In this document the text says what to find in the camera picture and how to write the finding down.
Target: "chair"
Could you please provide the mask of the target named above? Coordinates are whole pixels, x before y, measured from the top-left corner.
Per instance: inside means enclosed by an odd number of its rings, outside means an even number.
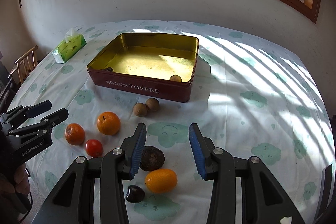
[[[15,66],[11,70],[10,75],[13,75],[13,73],[17,71],[17,73],[19,74],[21,84],[23,84],[23,81],[37,66],[37,59],[35,53],[37,49],[38,49],[37,46],[31,48],[23,56],[21,56],[18,60],[15,61]]]
[[[16,94],[16,84],[13,77],[9,75],[9,81],[0,94],[0,114],[7,111]]]

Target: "orange fruit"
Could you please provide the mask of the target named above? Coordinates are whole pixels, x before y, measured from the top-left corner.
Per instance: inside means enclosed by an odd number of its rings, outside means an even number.
[[[78,123],[71,123],[65,129],[64,136],[69,144],[80,145],[85,140],[85,131]]]
[[[114,135],[120,129],[120,119],[113,112],[103,112],[97,118],[97,128],[100,133]]]
[[[145,184],[153,193],[166,193],[175,188],[177,175],[170,169],[157,169],[146,176]]]

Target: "open metal box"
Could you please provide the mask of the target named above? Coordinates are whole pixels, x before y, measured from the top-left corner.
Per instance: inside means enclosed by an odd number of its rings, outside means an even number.
[[[122,33],[87,65],[96,85],[186,102],[190,98],[199,41],[167,33]],[[170,81],[178,75],[182,82]]]

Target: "green tissue box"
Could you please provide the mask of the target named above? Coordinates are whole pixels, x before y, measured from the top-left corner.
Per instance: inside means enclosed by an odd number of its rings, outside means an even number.
[[[75,55],[81,48],[86,45],[85,38],[82,34],[77,33],[71,28],[65,38],[60,44],[52,51],[56,63],[65,64],[68,60]]]

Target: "tablecloth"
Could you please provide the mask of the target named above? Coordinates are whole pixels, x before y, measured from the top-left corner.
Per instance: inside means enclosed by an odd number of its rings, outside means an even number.
[[[146,191],[138,204],[126,203],[130,223],[206,223],[212,182],[198,175],[188,141],[188,127],[196,122],[215,146],[235,157],[260,157],[286,190],[306,223],[312,223],[320,195],[322,170],[333,164],[335,150],[330,122],[320,93],[301,62],[289,50],[260,37],[212,25],[131,20],[77,26],[87,45],[66,64],[51,54],[25,80],[10,108],[52,102],[47,115],[67,108],[69,118],[52,132],[53,145],[27,162],[34,182],[47,196],[84,146],[64,138],[70,123],[79,123],[86,139],[102,142],[104,154],[131,136],[139,122],[147,126],[146,145],[161,149],[164,168],[174,170],[177,187],[166,194],[146,189],[147,172],[139,169],[133,181]],[[123,32],[161,32],[199,38],[199,57],[191,98],[186,103],[159,99],[161,109],[146,117],[132,114],[148,97],[96,86],[86,70],[99,51]],[[120,132],[105,136],[97,116],[115,112]],[[43,115],[23,125],[39,122]],[[168,137],[162,137],[162,128]],[[95,188],[95,223],[99,223],[99,187]],[[237,187],[236,223],[241,223],[241,190]]]

